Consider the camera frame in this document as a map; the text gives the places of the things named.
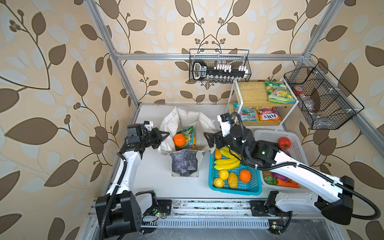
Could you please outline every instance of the orange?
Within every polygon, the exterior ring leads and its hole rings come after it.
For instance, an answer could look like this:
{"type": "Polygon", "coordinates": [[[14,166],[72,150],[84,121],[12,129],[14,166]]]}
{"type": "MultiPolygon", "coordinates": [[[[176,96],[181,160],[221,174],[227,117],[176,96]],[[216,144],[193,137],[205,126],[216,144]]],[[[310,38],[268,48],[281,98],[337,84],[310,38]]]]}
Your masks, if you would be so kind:
{"type": "Polygon", "coordinates": [[[173,141],[175,142],[175,146],[176,147],[182,147],[186,144],[187,140],[185,139],[184,135],[179,133],[179,134],[176,134],[174,137],[173,137],[173,141]]]}
{"type": "Polygon", "coordinates": [[[248,183],[248,182],[251,181],[251,172],[248,171],[248,170],[243,169],[240,172],[239,178],[240,178],[240,181],[242,181],[244,183],[248,183]]]}

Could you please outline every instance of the snack bag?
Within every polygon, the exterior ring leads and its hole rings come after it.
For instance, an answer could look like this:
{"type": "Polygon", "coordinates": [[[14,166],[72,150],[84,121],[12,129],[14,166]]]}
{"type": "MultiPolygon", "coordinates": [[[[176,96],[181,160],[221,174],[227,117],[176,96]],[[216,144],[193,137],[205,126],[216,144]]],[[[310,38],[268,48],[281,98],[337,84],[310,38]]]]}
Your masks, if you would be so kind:
{"type": "MultiPolygon", "coordinates": [[[[233,106],[235,107],[235,112],[237,112],[239,110],[239,104],[234,103],[233,106]]],[[[255,113],[255,108],[253,107],[250,107],[250,108],[242,107],[240,115],[241,115],[241,120],[243,122],[249,122],[249,121],[256,122],[256,113],[255,113]]]]}
{"type": "Polygon", "coordinates": [[[287,85],[275,82],[265,82],[265,86],[268,94],[268,101],[281,104],[296,102],[287,85]]]}
{"type": "Polygon", "coordinates": [[[276,108],[263,108],[256,107],[257,114],[259,115],[260,121],[264,122],[278,122],[281,120],[280,115],[277,113],[276,108]]]}
{"type": "Polygon", "coordinates": [[[181,149],[190,149],[191,150],[192,149],[192,145],[193,145],[193,126],[191,126],[190,128],[181,130],[177,134],[179,134],[179,133],[184,135],[186,143],[182,147],[177,147],[176,146],[176,151],[179,151],[181,149]]]}

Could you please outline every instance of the fake fruit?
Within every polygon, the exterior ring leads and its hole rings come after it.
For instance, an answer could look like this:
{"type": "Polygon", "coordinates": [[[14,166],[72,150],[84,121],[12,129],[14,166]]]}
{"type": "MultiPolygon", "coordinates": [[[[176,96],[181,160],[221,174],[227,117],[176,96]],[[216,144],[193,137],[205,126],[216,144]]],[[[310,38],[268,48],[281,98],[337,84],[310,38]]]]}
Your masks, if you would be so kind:
{"type": "Polygon", "coordinates": [[[236,174],[231,172],[228,176],[228,185],[230,188],[237,188],[239,184],[239,178],[237,177],[236,174]]]}
{"type": "Polygon", "coordinates": [[[228,149],[227,147],[223,147],[222,149],[220,149],[220,153],[221,153],[223,156],[225,156],[225,157],[233,158],[233,157],[234,157],[233,155],[235,155],[235,156],[237,156],[238,158],[240,158],[240,156],[239,156],[237,153],[235,153],[234,151],[229,152],[229,149],[228,149]]]}
{"type": "Polygon", "coordinates": [[[229,176],[229,173],[227,170],[223,169],[223,170],[220,170],[218,172],[218,177],[223,179],[223,180],[227,180],[228,179],[228,176],[229,176]]]}
{"type": "Polygon", "coordinates": [[[280,149],[285,150],[291,147],[292,143],[291,140],[287,137],[281,137],[277,141],[277,145],[279,146],[280,149]]]}
{"type": "Polygon", "coordinates": [[[175,142],[176,147],[182,147],[187,143],[187,140],[185,139],[185,136],[181,133],[176,134],[173,137],[173,141],[175,142]]]}
{"type": "Polygon", "coordinates": [[[215,159],[221,159],[223,155],[220,153],[220,151],[216,148],[215,149],[215,159]]]}
{"type": "Polygon", "coordinates": [[[251,181],[251,172],[248,170],[241,170],[240,175],[239,175],[240,181],[244,183],[248,183],[251,181]]]}
{"type": "Polygon", "coordinates": [[[235,162],[227,163],[227,164],[216,164],[214,168],[216,170],[223,170],[223,169],[230,170],[230,169],[234,169],[234,168],[236,168],[238,166],[240,166],[240,161],[239,160],[237,160],[235,162]]]}
{"type": "Polygon", "coordinates": [[[215,161],[215,164],[227,164],[236,161],[238,161],[236,158],[218,159],[215,161]]]}
{"type": "Polygon", "coordinates": [[[214,179],[214,186],[222,188],[224,186],[224,181],[221,178],[217,177],[214,179]]]}

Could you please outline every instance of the foxs candy bag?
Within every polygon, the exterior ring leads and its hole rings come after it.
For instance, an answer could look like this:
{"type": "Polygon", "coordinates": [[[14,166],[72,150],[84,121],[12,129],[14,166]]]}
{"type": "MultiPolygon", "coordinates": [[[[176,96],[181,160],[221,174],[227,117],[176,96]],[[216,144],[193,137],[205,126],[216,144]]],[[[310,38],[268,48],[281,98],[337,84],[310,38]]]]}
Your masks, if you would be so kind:
{"type": "Polygon", "coordinates": [[[278,122],[281,120],[280,115],[277,113],[276,108],[263,108],[256,107],[257,114],[259,115],[260,121],[264,122],[278,122]]]}

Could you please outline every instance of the black wire basket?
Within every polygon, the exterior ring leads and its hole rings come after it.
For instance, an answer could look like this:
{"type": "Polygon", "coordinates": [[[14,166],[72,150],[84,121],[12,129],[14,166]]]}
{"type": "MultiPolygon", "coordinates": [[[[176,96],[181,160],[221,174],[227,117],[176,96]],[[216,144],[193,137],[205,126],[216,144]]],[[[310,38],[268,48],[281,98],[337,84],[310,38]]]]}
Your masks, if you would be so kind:
{"type": "Polygon", "coordinates": [[[364,109],[361,102],[321,62],[315,67],[301,67],[285,73],[284,78],[297,96],[298,106],[313,130],[338,129],[364,109]],[[327,73],[329,78],[335,79],[337,87],[327,80],[327,73]]]}
{"type": "Polygon", "coordinates": [[[248,82],[251,69],[248,61],[249,50],[231,49],[190,49],[189,81],[195,83],[248,82]]]}

